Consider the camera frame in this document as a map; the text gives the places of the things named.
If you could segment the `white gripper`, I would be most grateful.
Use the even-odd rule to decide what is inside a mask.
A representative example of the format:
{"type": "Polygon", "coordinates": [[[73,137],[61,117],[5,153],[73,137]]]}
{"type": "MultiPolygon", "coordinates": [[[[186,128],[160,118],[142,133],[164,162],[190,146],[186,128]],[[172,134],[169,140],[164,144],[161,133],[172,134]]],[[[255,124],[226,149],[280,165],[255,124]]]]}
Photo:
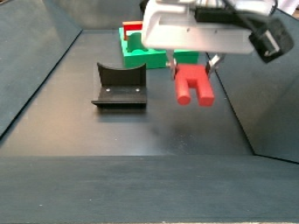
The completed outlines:
{"type": "Polygon", "coordinates": [[[141,43],[146,48],[165,49],[166,66],[174,79],[173,50],[216,53],[205,54],[205,72],[210,76],[225,58],[224,53],[247,54],[253,51],[249,31],[228,24],[197,23],[193,17],[200,0],[149,0],[144,9],[141,43]]]}

